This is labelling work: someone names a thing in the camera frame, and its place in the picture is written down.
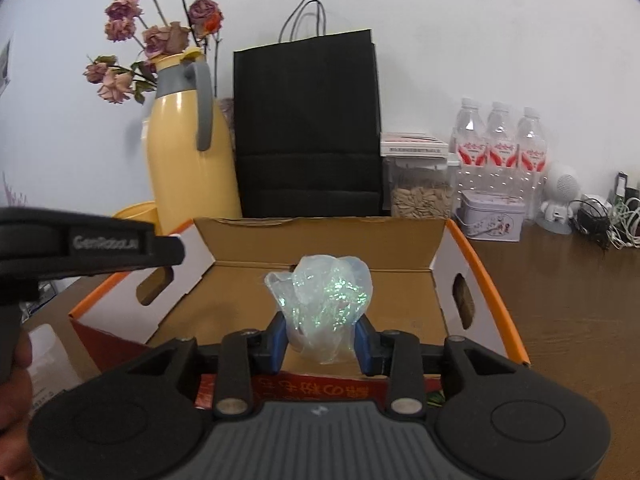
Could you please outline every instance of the gray ribbed plate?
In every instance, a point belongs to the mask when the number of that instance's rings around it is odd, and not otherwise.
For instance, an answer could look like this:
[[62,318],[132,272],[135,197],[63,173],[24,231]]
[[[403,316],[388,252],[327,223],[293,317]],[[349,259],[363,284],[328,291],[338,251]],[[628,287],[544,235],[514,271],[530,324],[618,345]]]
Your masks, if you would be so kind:
[[472,480],[426,428],[396,422],[371,401],[266,402],[218,424],[200,452],[165,480]]

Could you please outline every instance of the flower bouquet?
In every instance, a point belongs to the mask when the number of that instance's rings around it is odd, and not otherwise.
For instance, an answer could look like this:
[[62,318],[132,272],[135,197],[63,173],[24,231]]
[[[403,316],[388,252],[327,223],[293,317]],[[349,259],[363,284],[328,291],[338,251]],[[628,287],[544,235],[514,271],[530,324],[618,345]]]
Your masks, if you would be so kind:
[[[144,94],[156,90],[158,77],[154,58],[180,54],[193,38],[197,47],[202,48],[205,56],[209,50],[209,39],[214,42],[214,96],[218,95],[218,47],[220,46],[220,28],[224,16],[213,0],[195,0],[189,7],[182,1],[188,27],[180,22],[167,22],[158,0],[152,0],[162,22],[161,26],[149,27],[142,17],[140,0],[113,0],[105,9],[108,21],[104,32],[111,41],[134,40],[140,45],[140,54],[146,59],[136,60],[128,68],[119,65],[116,56],[98,56],[90,58],[84,76],[92,84],[99,84],[98,96],[110,103],[120,104],[134,99],[143,104]],[[136,34],[142,27],[140,39]]]

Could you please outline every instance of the white logo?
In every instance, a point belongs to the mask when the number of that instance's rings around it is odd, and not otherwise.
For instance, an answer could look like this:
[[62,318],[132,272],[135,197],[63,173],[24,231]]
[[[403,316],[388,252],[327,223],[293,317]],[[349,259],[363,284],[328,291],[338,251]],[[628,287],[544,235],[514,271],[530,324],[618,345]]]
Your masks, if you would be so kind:
[[74,248],[78,250],[82,249],[93,249],[93,250],[129,250],[129,249],[137,249],[138,241],[135,238],[131,240],[116,238],[105,238],[104,236],[100,236],[98,238],[84,238],[81,235],[78,235],[74,238]]
[[329,413],[329,408],[326,406],[318,406],[311,410],[311,413],[317,416],[323,416],[325,413]]

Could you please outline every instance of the human hand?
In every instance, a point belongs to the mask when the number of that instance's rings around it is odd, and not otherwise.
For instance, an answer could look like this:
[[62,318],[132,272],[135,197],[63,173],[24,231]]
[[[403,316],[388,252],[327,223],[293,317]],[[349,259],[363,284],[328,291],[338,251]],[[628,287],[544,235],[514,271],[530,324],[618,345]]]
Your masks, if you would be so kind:
[[35,475],[27,442],[33,396],[27,371],[30,364],[31,341],[22,332],[15,347],[14,369],[9,380],[0,384],[0,477],[6,480],[31,480]]

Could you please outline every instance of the black paper bag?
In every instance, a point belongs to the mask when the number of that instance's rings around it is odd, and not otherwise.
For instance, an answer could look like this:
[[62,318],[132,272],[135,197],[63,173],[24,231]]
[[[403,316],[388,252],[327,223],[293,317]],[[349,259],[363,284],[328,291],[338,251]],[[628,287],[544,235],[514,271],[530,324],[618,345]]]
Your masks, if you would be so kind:
[[245,217],[380,214],[380,98],[370,30],[236,52],[234,99]]

